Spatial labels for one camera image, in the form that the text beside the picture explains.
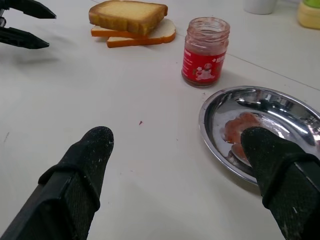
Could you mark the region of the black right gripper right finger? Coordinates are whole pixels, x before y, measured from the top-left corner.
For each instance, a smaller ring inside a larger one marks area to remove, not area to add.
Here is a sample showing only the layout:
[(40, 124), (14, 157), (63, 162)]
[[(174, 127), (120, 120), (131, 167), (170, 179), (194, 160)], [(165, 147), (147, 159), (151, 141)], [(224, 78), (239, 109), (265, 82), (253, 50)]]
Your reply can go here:
[(320, 159), (262, 127), (240, 139), (262, 204), (285, 240), (320, 240)]

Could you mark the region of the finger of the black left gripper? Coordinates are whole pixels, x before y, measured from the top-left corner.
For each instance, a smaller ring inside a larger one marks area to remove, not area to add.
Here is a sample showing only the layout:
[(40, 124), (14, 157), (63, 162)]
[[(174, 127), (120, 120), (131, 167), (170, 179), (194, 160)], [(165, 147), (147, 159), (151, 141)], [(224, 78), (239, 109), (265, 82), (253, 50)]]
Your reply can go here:
[(15, 9), (38, 19), (55, 19), (57, 16), (48, 7), (35, 0), (0, 0), (0, 10)]
[(30, 32), (12, 27), (0, 27), (0, 43), (26, 49), (43, 49), (50, 46), (48, 42)]

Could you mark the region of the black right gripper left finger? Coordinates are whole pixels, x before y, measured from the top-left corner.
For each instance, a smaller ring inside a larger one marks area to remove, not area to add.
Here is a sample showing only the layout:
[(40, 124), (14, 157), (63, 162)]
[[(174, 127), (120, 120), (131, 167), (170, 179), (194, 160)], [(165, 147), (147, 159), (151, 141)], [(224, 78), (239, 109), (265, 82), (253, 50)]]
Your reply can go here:
[(108, 127), (90, 129), (40, 176), (0, 240), (87, 240), (113, 147)]

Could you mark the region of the translucent plastic spoon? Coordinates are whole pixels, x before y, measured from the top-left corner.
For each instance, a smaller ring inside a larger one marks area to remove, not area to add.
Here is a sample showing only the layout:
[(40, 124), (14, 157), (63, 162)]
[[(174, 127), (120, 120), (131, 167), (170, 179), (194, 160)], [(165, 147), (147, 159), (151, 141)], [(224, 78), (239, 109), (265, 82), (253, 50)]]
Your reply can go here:
[(243, 147), (240, 143), (233, 143), (231, 146), (231, 151), (238, 160), (240, 160), (242, 163), (246, 164), (247, 166), (251, 167), (251, 164), (248, 161), (244, 153)]

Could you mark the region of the toasted brown bread slice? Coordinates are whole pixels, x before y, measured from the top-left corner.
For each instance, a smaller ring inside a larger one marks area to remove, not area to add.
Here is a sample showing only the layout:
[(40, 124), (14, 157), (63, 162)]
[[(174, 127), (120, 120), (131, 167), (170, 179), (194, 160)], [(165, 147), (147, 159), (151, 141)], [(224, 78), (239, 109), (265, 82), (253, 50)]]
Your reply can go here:
[(146, 36), (167, 16), (168, 6), (133, 0), (108, 0), (90, 8), (89, 22), (105, 29)]

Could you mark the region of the orange sauce smear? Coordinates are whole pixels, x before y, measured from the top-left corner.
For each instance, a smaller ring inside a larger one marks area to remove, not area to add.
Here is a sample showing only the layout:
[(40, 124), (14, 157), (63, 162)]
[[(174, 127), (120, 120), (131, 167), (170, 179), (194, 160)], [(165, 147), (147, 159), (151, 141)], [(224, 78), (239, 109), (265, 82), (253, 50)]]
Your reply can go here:
[(241, 134), (245, 129), (261, 126), (262, 124), (256, 114), (243, 112), (225, 124), (223, 139), (229, 144), (241, 144)]

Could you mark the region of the white bread slice orange crust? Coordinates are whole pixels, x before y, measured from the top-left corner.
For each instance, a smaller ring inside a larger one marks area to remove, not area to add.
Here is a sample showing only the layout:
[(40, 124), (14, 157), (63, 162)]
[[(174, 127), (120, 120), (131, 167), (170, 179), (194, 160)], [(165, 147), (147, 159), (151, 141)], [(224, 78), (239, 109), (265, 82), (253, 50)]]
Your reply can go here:
[(121, 37), (121, 38), (132, 38), (132, 39), (147, 39), (148, 35), (141, 35), (137, 33), (132, 33), (128, 31), (118, 31), (118, 30), (111, 30), (107, 28), (103, 28), (100, 26), (94, 26), (91, 30), (92, 37)]
[(176, 27), (170, 19), (162, 20), (147, 38), (109, 37), (109, 48), (167, 44), (176, 37)]

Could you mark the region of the glass jam jar red label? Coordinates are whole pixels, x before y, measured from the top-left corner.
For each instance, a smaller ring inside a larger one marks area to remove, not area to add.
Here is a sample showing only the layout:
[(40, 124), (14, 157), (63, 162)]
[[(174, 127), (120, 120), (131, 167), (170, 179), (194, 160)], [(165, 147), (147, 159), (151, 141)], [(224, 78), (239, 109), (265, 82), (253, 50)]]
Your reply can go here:
[(221, 76), (229, 45), (230, 25), (216, 17), (198, 17), (189, 22), (181, 75), (196, 87), (208, 87)]

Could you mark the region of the round stainless steel plate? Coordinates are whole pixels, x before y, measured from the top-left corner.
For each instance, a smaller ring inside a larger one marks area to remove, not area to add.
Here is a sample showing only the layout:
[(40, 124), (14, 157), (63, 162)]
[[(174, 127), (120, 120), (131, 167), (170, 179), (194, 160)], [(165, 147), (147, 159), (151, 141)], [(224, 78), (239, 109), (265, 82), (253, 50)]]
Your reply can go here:
[(241, 113), (257, 115), (263, 128), (298, 144), (320, 159), (320, 113), (285, 93), (258, 86), (236, 86), (210, 96), (199, 113), (199, 129), (212, 154), (240, 178), (257, 184), (252, 167), (237, 159), (224, 140), (225, 124)]

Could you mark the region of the yellow dish soap bottle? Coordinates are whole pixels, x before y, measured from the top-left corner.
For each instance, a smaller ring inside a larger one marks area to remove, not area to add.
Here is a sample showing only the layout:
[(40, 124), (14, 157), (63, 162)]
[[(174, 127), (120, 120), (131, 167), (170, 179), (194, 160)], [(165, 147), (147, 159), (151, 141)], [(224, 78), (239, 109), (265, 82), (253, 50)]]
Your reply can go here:
[(320, 0), (301, 0), (297, 20), (302, 27), (320, 30)]

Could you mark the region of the white ceramic vase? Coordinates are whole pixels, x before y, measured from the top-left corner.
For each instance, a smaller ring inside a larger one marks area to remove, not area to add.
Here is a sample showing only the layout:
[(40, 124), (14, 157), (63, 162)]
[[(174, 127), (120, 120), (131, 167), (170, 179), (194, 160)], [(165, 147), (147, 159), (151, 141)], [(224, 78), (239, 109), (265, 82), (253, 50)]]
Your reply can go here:
[(255, 15), (271, 14), (278, 0), (243, 0), (243, 9)]

